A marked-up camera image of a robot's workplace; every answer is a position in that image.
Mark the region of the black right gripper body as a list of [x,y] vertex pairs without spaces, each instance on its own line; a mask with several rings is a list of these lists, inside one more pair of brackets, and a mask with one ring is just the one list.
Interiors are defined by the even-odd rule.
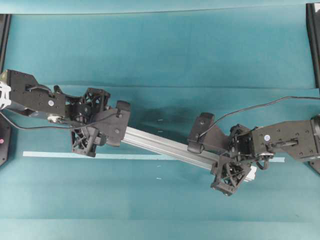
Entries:
[[233,195],[243,182],[250,182],[256,178],[257,167],[239,151],[238,135],[248,131],[247,127],[240,124],[233,126],[230,129],[227,151],[219,155],[217,163],[212,165],[210,173],[214,179],[210,187],[225,196]]

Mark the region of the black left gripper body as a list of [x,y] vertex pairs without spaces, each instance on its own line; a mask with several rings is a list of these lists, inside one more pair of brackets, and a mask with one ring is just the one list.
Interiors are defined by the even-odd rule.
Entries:
[[94,117],[106,109],[111,95],[98,88],[88,88],[83,96],[66,97],[66,114],[70,130],[71,150],[73,153],[88,157],[96,156],[97,146],[106,142],[106,136],[94,127]]

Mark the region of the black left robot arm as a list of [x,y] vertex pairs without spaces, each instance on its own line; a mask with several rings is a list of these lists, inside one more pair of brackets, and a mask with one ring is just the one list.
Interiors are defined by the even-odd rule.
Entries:
[[106,109],[109,97],[98,88],[88,88],[82,96],[68,95],[57,85],[50,89],[33,75],[15,70],[7,69],[0,75],[1,109],[67,126],[72,151],[89,157],[95,157],[96,148],[107,141],[93,123],[95,116]]

